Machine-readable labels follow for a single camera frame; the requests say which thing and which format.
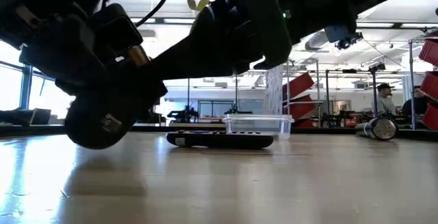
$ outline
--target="clear plastic lid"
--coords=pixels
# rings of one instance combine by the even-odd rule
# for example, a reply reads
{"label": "clear plastic lid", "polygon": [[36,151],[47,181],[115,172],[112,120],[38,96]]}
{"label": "clear plastic lid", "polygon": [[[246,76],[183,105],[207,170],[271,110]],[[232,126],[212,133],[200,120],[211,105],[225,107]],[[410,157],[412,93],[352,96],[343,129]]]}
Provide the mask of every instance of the clear plastic lid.
{"label": "clear plastic lid", "polygon": [[293,123],[295,120],[292,115],[286,114],[227,114],[222,121],[289,121]]}

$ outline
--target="wooden floor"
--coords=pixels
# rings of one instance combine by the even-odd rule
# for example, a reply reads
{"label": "wooden floor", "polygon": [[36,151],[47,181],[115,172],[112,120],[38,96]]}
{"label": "wooden floor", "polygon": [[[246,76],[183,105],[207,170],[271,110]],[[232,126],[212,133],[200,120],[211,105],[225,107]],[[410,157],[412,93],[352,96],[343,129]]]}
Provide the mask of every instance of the wooden floor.
{"label": "wooden floor", "polygon": [[0,223],[413,224],[438,220],[438,144],[293,135],[265,151],[130,133],[0,142]]}

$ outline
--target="man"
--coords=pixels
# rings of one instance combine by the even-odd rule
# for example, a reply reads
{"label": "man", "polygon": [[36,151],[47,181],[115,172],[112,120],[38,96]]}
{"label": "man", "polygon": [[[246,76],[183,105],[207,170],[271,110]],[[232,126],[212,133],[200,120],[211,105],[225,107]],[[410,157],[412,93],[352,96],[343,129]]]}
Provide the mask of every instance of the man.
{"label": "man", "polygon": [[392,102],[391,86],[389,84],[381,84],[377,86],[377,113],[396,115],[396,107]]}
{"label": "man", "polygon": [[[414,95],[413,105],[414,105],[415,113],[425,114],[428,107],[428,97],[424,96],[420,86],[413,87],[413,95]],[[402,110],[403,113],[406,114],[407,116],[412,115],[411,103],[412,103],[412,99],[409,99],[407,102],[403,104]]]}

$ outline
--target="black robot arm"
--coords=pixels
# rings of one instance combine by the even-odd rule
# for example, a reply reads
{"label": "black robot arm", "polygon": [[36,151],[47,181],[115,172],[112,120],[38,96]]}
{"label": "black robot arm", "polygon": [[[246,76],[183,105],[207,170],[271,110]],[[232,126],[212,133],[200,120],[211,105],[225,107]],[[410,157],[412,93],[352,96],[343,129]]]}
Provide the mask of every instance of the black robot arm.
{"label": "black robot arm", "polygon": [[66,132],[91,149],[117,143],[166,94],[162,80],[243,73],[261,58],[255,68],[271,69],[321,29],[349,45],[357,15],[386,0],[215,0],[153,60],[121,5],[98,8],[106,1],[0,0],[0,39],[76,96]]}

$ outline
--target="cap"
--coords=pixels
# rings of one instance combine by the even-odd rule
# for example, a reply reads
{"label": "cap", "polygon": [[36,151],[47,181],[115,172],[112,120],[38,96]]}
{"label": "cap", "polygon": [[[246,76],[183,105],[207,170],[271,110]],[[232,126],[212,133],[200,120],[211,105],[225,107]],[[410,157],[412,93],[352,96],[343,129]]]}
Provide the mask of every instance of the cap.
{"label": "cap", "polygon": [[394,87],[390,86],[389,84],[381,84],[381,85],[377,86],[378,91],[381,91],[381,90],[386,89],[386,88],[394,88]]}

